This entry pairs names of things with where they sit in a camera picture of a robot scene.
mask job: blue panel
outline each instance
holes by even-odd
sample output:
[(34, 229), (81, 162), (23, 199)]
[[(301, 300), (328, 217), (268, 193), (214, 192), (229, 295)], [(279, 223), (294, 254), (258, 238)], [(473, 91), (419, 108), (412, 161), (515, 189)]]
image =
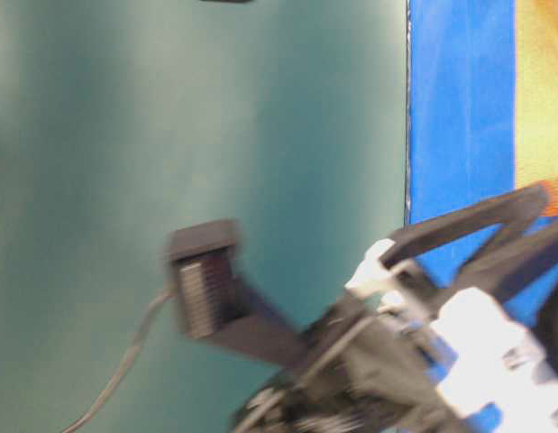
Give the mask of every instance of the blue panel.
[[(413, 0), (411, 23), (415, 223), (513, 188), (513, 2)], [(422, 261), (447, 282), (485, 235)]]

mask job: black object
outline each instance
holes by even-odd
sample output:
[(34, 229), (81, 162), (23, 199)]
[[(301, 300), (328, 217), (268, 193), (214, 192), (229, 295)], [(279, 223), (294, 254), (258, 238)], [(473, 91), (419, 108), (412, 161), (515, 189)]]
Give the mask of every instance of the black object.
[[(402, 300), (373, 309), (348, 291), (300, 334), (233, 269), (231, 221), (177, 231), (169, 263), (186, 334), (283, 367), (236, 413), (232, 432), (371, 433), (393, 426), (471, 432), (427, 376), (449, 357), (428, 322), (458, 290), (478, 287), (504, 302), (558, 263), (558, 219), (525, 235), (548, 200), (544, 187), (534, 185), (394, 232), (394, 245), (380, 257), (393, 281), (382, 287)], [(446, 289), (416, 261), (495, 224), (501, 228)], [(558, 288), (535, 334), (558, 372)]]
[(549, 365), (558, 374), (558, 284), (539, 310), (534, 332), (545, 347)]
[[(429, 342), (351, 293), (296, 334), (235, 272), (237, 243), (223, 220), (178, 230), (169, 248), (185, 334), (283, 366), (237, 412), (233, 433), (469, 432), (425, 374)], [(414, 287), (421, 275), (414, 265), (400, 279)]]
[(237, 234), (231, 220), (178, 230), (169, 267), (183, 332), (193, 339), (291, 366), (306, 348), (293, 328), (233, 269)]
[(233, 433), (471, 432), (435, 392), (426, 359), (350, 293), (304, 331), (309, 351), (235, 414)]
[(482, 228), (502, 224), (502, 227), (468, 259), (467, 263), (470, 263), (518, 239), (541, 216), (548, 201), (545, 188), (537, 184), (400, 228), (389, 236), (395, 244), (381, 256), (380, 261), (391, 268), (407, 258), (449, 244)]

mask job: white plastic part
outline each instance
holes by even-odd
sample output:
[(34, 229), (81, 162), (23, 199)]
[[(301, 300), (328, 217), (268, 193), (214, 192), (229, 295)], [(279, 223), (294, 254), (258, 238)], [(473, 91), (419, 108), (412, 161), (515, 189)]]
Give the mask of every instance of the white plastic part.
[(458, 355), (436, 389), (459, 417), (493, 403), (503, 414), (498, 433), (558, 432), (558, 378), (545, 351), (491, 296), (460, 291), (431, 328)]
[(392, 239), (381, 239), (373, 244), (344, 287), (360, 299), (396, 289), (398, 286), (393, 273), (380, 262), (380, 257), (394, 244)]

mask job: green backdrop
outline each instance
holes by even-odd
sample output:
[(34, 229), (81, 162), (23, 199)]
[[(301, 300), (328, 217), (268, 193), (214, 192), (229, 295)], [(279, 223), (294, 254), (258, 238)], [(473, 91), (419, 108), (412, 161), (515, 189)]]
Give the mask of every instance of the green backdrop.
[[(165, 282), (167, 235), (242, 223), (298, 326), (402, 225), (405, 2), (0, 0), (0, 433), (90, 405)], [(163, 311), (85, 432), (223, 432), (273, 369)]]

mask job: cable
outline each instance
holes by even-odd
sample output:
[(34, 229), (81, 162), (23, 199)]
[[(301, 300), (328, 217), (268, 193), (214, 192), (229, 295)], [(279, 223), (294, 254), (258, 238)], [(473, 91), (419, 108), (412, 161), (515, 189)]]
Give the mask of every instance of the cable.
[(149, 304), (148, 308), (146, 309), (146, 314), (142, 319), (141, 326), (139, 327), (136, 335), (134, 336), (133, 342), (131, 345), (126, 349), (124, 352), (123, 359), (118, 365), (118, 368), (111, 376), (110, 380), (106, 384), (106, 387), (100, 392), (98, 397), (96, 397), (95, 402), (92, 404), (90, 409), (88, 409), (84, 415), (82, 415), (79, 419), (74, 421), (68, 427), (64, 428), (60, 433), (72, 433), (77, 431), (79, 428), (84, 426), (87, 422), (89, 422), (96, 413), (102, 409), (105, 403), (108, 401), (110, 396), (116, 391), (116, 388), (120, 384), (120, 382), (124, 379), (128, 371), (134, 364), (136, 357), (142, 350), (142, 345), (144, 344), (144, 340), (146, 339), (149, 331), (151, 329), (152, 322), (156, 318), (157, 314), (159, 313), (160, 309), (164, 305), (164, 303), (173, 298), (175, 293), (172, 291), (164, 291), (152, 302)]

